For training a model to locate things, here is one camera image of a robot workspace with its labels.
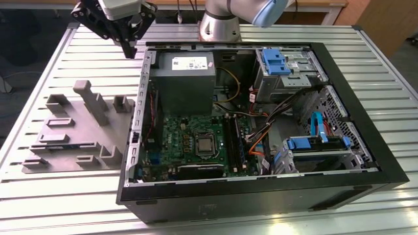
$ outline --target aluminum slotted table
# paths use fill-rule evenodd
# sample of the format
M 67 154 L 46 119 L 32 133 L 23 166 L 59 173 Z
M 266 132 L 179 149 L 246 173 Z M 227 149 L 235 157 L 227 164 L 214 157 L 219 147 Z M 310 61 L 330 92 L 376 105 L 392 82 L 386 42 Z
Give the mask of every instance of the aluminum slotted table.
M 148 226 L 115 204 L 119 171 L 24 174 L 50 94 L 75 97 L 88 79 L 103 97 L 135 98 L 144 41 L 197 41 L 197 25 L 155 24 L 135 60 L 120 47 L 72 24 L 0 151 L 0 234 L 413 234 L 418 231 L 418 95 L 362 31 L 350 26 L 241 26 L 243 41 L 322 42 L 355 91 L 410 182 L 334 211 L 166 223 Z

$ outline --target ram slot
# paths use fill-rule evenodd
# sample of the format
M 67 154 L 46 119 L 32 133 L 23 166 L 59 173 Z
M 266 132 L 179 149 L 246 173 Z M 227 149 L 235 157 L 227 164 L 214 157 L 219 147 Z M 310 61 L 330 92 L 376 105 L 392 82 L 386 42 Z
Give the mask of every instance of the ram slot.
M 227 154 L 229 154 L 229 167 L 231 172 L 238 172 L 238 163 L 235 161 L 235 148 L 233 141 L 233 132 L 231 132 L 231 117 L 226 116 L 223 118 L 223 134 L 225 134 L 225 142 L 227 147 Z
M 242 144 L 242 137 L 241 137 L 241 131 L 239 131 L 239 125 L 238 125 L 238 118 L 234 116 L 234 128 L 235 128 L 235 134 L 237 134 L 237 141 L 238 141 L 238 163 L 239 168 L 245 168 L 245 161 L 246 161 L 246 155 L 243 151 L 243 144 Z

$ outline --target green circuit board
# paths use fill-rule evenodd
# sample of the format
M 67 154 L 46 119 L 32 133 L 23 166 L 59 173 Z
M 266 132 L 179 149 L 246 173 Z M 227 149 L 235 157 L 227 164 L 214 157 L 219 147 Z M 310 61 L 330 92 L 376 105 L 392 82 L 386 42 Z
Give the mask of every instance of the green circuit board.
M 250 119 L 238 119 L 239 131 L 245 136 L 251 132 Z M 213 140 L 211 154 L 199 156 L 199 141 Z M 223 116 L 167 117 L 163 126 L 162 150 L 148 152 L 151 174 L 156 181 L 166 181 L 165 171 L 179 165 L 222 164 L 226 177 L 254 175 L 257 160 L 247 162 L 247 169 L 231 172 L 229 168 L 229 154 L 225 143 Z

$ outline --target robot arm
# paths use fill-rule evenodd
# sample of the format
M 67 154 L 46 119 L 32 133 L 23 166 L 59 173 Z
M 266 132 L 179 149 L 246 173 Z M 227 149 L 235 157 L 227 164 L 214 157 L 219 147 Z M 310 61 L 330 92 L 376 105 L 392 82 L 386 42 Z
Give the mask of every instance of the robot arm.
M 199 33 L 205 41 L 239 40 L 239 18 L 269 27 L 295 0 L 207 0 Z M 155 20 L 156 5 L 143 0 L 80 0 L 71 15 L 103 39 L 122 46 L 126 58 L 135 58 L 136 40 Z M 142 21 L 134 26 L 132 16 Z
M 205 41 L 239 40 L 239 18 L 270 27 L 295 0 L 207 0 L 199 33 Z
M 143 0 L 80 0 L 71 15 L 103 39 L 122 46 L 126 58 L 135 58 L 136 40 L 142 39 L 155 20 L 156 5 Z M 134 26 L 132 16 L 140 22 Z

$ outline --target cpu socket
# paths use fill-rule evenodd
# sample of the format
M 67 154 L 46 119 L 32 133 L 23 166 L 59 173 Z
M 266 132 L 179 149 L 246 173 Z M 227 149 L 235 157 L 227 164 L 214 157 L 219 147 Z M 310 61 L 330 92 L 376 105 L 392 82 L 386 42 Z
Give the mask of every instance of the cpu socket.
M 202 159 L 215 156 L 215 138 L 213 133 L 198 133 L 195 135 L 195 153 Z

